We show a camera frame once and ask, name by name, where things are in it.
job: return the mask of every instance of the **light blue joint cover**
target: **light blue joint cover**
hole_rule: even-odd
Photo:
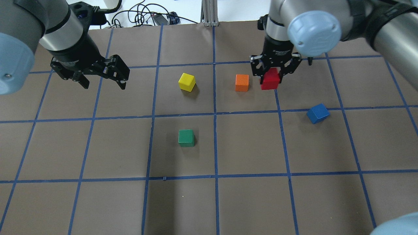
[[[33,67],[32,50],[17,38],[0,33],[0,95],[22,88]]]
[[[288,26],[288,36],[305,56],[316,57],[333,49],[341,40],[341,26],[332,14],[313,10],[296,16]]]
[[[389,220],[375,228],[370,235],[418,235],[418,212]]]

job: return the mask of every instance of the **orange cube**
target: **orange cube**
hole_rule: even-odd
[[[250,77],[247,74],[237,74],[235,77],[235,91],[247,92],[250,85]]]

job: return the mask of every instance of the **yellow cube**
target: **yellow cube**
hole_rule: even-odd
[[[183,73],[178,81],[178,85],[180,89],[191,92],[193,90],[194,85],[196,85],[196,80],[194,79],[193,75]]]

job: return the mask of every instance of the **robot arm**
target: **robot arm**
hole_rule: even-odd
[[[365,37],[418,89],[417,13],[409,0],[272,0],[258,22],[265,43],[261,55],[250,56],[253,75],[262,84],[270,68],[280,68],[280,78],[293,73],[301,62],[294,47],[311,65],[339,41]]]
[[[65,0],[2,0],[0,9],[0,20],[9,22],[0,28],[0,95],[23,86],[38,43],[54,56],[51,67],[62,79],[87,89],[84,75],[95,74],[125,89],[129,68],[118,55],[100,55],[88,35],[90,25],[106,23],[106,10],[84,2],[68,5]]]

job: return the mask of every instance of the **green cube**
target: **green cube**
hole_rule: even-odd
[[[181,147],[194,147],[193,130],[179,130],[178,143]]]

